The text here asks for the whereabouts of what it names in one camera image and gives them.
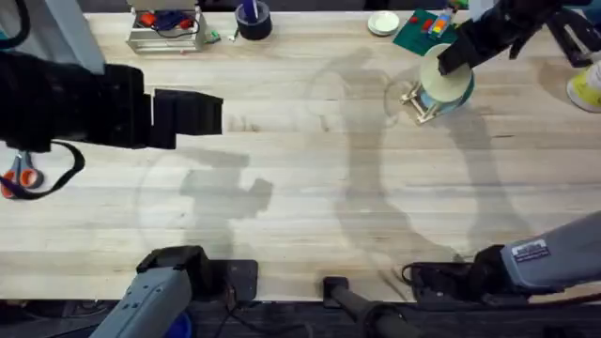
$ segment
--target green mat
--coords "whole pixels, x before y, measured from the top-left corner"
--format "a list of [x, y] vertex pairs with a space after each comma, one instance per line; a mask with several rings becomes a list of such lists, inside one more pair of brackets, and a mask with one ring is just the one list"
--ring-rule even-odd
[[413, 13], [413, 16], [417, 17], [419, 21], [417, 23], [410, 23], [407, 21], [401, 31], [398, 32], [396, 38], [394, 38], [393, 43], [395, 45], [401, 46], [417, 55], [424, 56], [430, 48], [441, 43], [453, 43], [457, 39], [457, 34], [453, 25], [450, 25], [442, 37], [438, 39], [432, 39], [427, 33], [422, 33], [422, 26], [425, 21], [431, 19], [432, 22], [434, 22], [438, 18], [437, 15], [423, 9], [417, 9]]

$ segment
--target wooden tabletop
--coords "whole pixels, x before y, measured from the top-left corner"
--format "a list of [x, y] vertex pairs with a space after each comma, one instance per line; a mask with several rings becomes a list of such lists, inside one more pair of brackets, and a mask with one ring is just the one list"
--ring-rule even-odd
[[[398, 98], [419, 58], [370, 35], [368, 16], [274, 13], [260, 42], [140, 56], [130, 14], [89, 15], [107, 61], [142, 69], [148, 92], [224, 98], [224, 136], [78, 145], [87, 167], [62, 191], [1, 200], [0, 298], [119, 299], [146, 254], [185, 244], [257, 260], [261, 300], [318, 300], [328, 275], [410, 300], [404, 264], [471, 260], [598, 210], [601, 116], [566, 97], [578, 71], [548, 31], [477, 68], [464, 109], [417, 127]], [[206, 17], [233, 33], [231, 13]], [[71, 165], [60, 148], [35, 161], [49, 181]]]

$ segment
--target roll of tape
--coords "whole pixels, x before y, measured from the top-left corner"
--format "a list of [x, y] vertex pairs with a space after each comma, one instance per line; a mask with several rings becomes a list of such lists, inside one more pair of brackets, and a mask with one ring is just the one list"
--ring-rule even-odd
[[266, 38], [272, 29], [270, 8], [263, 2], [257, 1], [258, 20], [256, 23], [250, 23], [242, 5], [236, 8], [236, 21], [238, 29], [243, 38], [249, 40], [259, 40]]

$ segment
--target white label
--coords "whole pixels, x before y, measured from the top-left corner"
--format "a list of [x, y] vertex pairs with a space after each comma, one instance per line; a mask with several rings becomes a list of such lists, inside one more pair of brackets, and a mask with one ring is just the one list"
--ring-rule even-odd
[[536, 252], [541, 249], [545, 249], [546, 247], [547, 247], [547, 243], [545, 242], [545, 240], [538, 239], [538, 240], [535, 240], [532, 242], [528, 242], [526, 244], [516, 246], [515, 248], [512, 248], [511, 252], [512, 252], [512, 254], [514, 254], [514, 256], [517, 256], [517, 255], [521, 255], [521, 254], [528, 254], [528, 253]]

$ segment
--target orange scissors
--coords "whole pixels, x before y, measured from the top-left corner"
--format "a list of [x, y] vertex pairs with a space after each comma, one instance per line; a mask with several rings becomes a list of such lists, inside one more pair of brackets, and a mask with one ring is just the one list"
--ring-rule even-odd
[[[39, 188], [44, 183], [44, 174], [32, 164], [29, 151], [17, 153], [12, 167], [4, 174], [4, 178], [25, 189]], [[4, 185], [2, 195], [5, 198], [15, 198], [15, 195]]]

